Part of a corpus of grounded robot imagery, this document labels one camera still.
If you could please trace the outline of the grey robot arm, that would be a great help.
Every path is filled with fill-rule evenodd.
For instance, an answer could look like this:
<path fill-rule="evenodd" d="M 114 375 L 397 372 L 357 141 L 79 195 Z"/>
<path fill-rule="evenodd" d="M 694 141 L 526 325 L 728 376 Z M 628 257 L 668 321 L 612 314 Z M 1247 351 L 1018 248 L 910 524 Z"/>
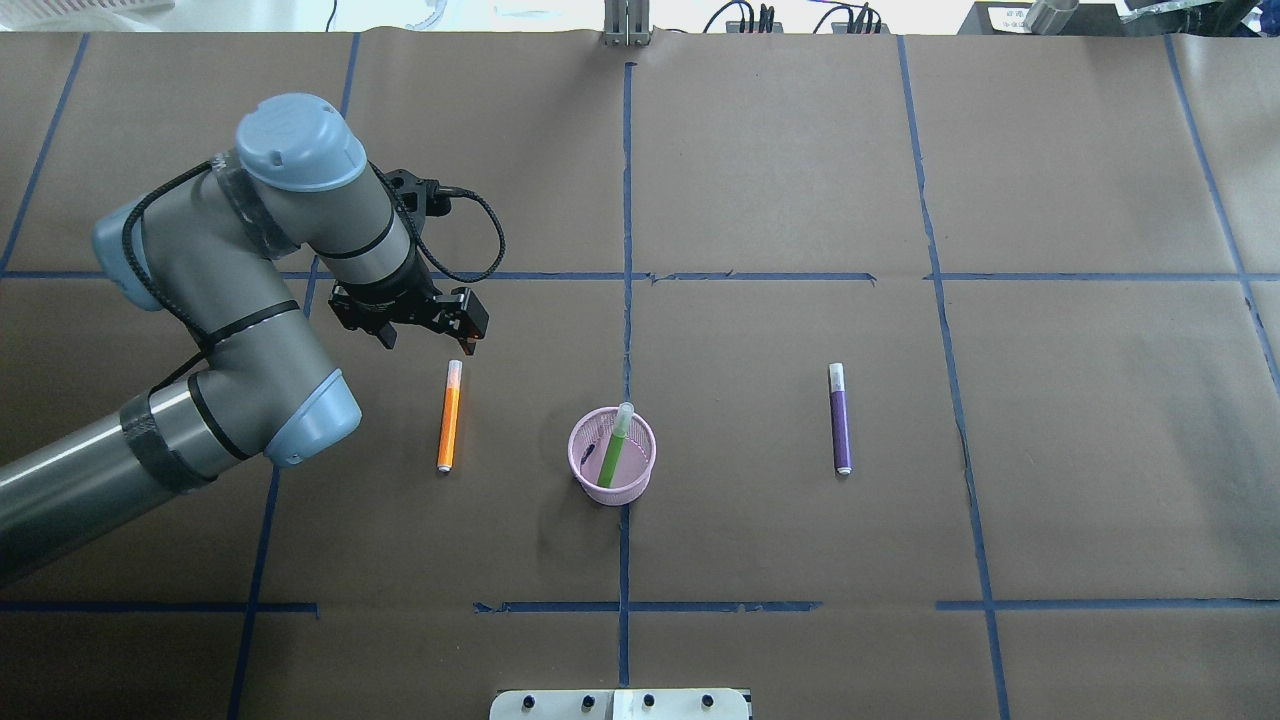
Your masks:
<path fill-rule="evenodd" d="M 102 218 L 106 278 L 166 311 L 195 356 L 151 389 L 3 469 L 3 582 L 12 583 L 252 457 L 298 465 L 349 436 L 362 413 L 276 268 L 308 247 L 332 273 L 347 331 L 393 348 L 399 325 L 472 354 L 489 315 L 422 240 L 429 217 L 472 190 L 385 173 L 325 99 L 282 94 L 234 146 Z"/>

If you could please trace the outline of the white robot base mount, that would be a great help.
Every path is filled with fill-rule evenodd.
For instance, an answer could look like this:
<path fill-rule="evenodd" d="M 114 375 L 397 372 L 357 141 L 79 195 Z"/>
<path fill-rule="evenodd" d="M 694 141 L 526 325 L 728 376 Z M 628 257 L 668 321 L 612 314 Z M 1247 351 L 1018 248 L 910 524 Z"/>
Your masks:
<path fill-rule="evenodd" d="M 489 719 L 753 719 L 749 691 L 727 687 L 503 691 Z"/>

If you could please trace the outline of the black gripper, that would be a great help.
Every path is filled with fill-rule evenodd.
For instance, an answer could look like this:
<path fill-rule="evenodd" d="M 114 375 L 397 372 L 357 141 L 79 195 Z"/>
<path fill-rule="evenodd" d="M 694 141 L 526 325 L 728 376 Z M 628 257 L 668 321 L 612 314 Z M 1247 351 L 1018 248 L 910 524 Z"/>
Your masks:
<path fill-rule="evenodd" d="M 333 265 L 329 269 L 335 284 L 328 305 L 337 320 L 347 331 L 374 336 L 385 350 L 396 347 L 397 323 L 458 336 L 467 357 L 475 355 L 486 337 L 490 314 L 480 297 L 471 288 L 442 293 L 416 250 L 410 250 L 388 274 L 376 279 L 353 278 Z"/>

